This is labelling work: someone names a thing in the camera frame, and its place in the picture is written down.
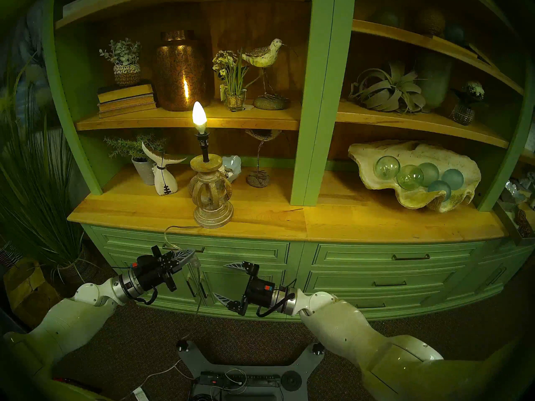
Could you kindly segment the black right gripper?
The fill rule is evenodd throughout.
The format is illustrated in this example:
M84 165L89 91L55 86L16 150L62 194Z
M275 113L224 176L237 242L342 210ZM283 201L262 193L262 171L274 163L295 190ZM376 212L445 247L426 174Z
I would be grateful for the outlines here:
M241 270L249 275L249 280L246 285L245 292L239 301L232 300L218 293L213 296L218 302L223 304L227 309L244 316L249 304L258 306L257 316L266 317L267 315L278 311L275 304L272 303L272 298L275 293L275 284L258 277L260 266L258 264L243 261L241 263L225 264L225 268L232 268Z

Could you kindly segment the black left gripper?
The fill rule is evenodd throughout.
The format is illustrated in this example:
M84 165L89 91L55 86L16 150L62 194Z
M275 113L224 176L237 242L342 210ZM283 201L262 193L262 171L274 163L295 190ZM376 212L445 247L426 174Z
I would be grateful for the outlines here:
M170 292L177 290L174 275L185 265L196 266L196 250L169 249L162 251L158 245L151 253L139 256L134 265L134 284L138 292L147 292L165 285Z

